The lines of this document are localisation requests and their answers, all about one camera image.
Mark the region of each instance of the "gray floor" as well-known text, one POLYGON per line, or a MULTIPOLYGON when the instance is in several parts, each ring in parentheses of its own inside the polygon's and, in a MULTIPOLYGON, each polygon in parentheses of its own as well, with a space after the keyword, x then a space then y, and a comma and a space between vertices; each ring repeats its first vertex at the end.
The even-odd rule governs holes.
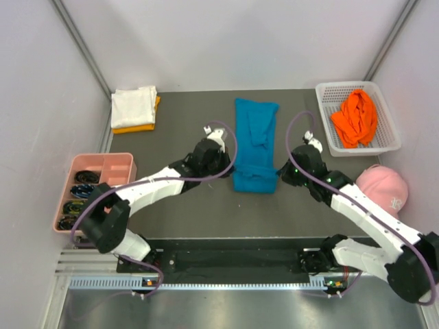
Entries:
POLYGON ((142 302, 120 295, 81 317, 114 291, 70 290, 59 329, 369 329, 426 328, 419 306, 377 278, 362 278, 341 300, 298 291, 161 291, 142 302))
MULTIPOLYGON (((334 158, 329 154, 314 90, 162 93, 161 97, 153 132, 115 135, 112 141, 111 152, 134 155, 137 178, 184 158, 204 137, 202 127, 210 120, 222 120, 235 128, 237 97, 273 101, 281 106, 276 115, 276 168, 287 160, 284 139, 288 123, 303 110, 316 115, 315 136, 324 145, 322 157, 329 169, 340 170, 355 179, 377 162, 376 157, 334 158)), ((292 132, 292 147, 302 143, 308 129, 309 119, 302 119, 292 132)), ((233 153, 230 138, 227 143, 233 153)), ((348 219, 315 202, 305 188, 279 182, 273 195, 236 193, 232 178, 202 184, 144 208, 131 218, 129 227, 147 238, 364 235, 348 219)))

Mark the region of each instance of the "white logo on cap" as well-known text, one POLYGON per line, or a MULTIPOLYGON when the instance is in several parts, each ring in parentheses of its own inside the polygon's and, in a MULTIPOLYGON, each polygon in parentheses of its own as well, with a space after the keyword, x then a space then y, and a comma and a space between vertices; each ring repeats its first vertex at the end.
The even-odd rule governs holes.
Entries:
POLYGON ((391 207, 395 210, 401 210, 401 206, 403 205, 403 201, 399 200, 397 198, 393 198, 393 200, 390 202, 391 203, 391 207))

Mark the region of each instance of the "orange cloth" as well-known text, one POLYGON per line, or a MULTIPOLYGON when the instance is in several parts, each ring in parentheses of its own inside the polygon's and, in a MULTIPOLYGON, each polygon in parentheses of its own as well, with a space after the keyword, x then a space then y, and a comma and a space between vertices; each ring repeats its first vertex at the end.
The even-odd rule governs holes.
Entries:
MULTIPOLYGON (((156 97, 156 105, 154 106, 154 109, 157 113, 158 103, 160 103, 160 96, 156 97)), ((143 132, 146 130, 154 130, 156 127, 155 123, 150 123, 148 125, 135 125, 133 127, 127 127, 127 128, 115 128, 112 129, 113 134, 124 134, 126 132, 143 132)))
POLYGON ((347 149, 354 149, 358 142, 367 146, 377 130, 378 115, 375 104, 368 94, 357 89, 331 115, 335 130, 347 149))

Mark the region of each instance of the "yellow cloth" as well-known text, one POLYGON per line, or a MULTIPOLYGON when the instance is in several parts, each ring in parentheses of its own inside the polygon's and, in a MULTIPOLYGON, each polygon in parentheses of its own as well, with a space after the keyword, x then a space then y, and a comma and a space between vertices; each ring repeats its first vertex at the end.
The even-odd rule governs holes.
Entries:
MULTIPOLYGON (((160 96, 156 97, 156 105, 154 106, 154 109, 157 113, 158 103, 160 103, 160 96)), ((112 129, 113 134, 124 134, 126 132, 143 132, 146 130, 154 130, 155 123, 150 123, 149 125, 135 125, 133 127, 126 127, 126 128, 116 128, 112 129)))

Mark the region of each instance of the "robotic arm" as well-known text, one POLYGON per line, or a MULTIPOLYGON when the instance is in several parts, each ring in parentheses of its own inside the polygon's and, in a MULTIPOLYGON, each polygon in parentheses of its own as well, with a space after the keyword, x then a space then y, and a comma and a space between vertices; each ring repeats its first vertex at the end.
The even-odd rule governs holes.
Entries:
MULTIPOLYGON (((207 134, 184 159, 175 161, 154 175, 141 178, 149 184, 133 186, 117 191, 103 199, 82 220, 80 229, 101 254, 113 253, 125 255, 134 260, 149 262, 155 251, 146 240, 127 229, 128 218, 143 207, 172 195, 182 194, 200 184, 184 180, 160 180, 154 178, 203 178, 221 173, 230 164, 228 149, 224 141, 227 133, 224 129, 211 131, 205 127, 207 134)), ((233 167, 222 178, 228 177, 233 167)), ((111 188, 107 184, 96 186, 83 209, 86 209, 100 195, 111 188)))
MULTIPOLYGON (((321 144, 313 138, 312 134, 307 132, 304 141, 306 145, 301 145, 292 152, 298 165, 307 173, 353 198, 369 212, 364 212, 345 197, 316 184, 297 170, 290 160, 278 172, 282 181, 292 186, 307 187, 316 201, 324 202, 330 208, 346 216, 380 246, 370 247, 337 234, 322 243, 318 252, 320 264, 324 264, 327 270, 340 265, 357 268, 388 282, 395 293, 404 300, 411 303, 419 301, 429 291, 430 286, 418 257, 404 242, 374 221, 370 215, 374 214, 382 222, 398 231, 424 256, 434 273, 436 284, 439 281, 439 236, 433 232, 425 236, 396 220, 365 196, 346 175, 339 171, 327 170, 320 156, 321 144)), ((312 262, 310 258, 304 257, 303 260, 305 266, 312 267, 312 264, 306 263, 312 262)))

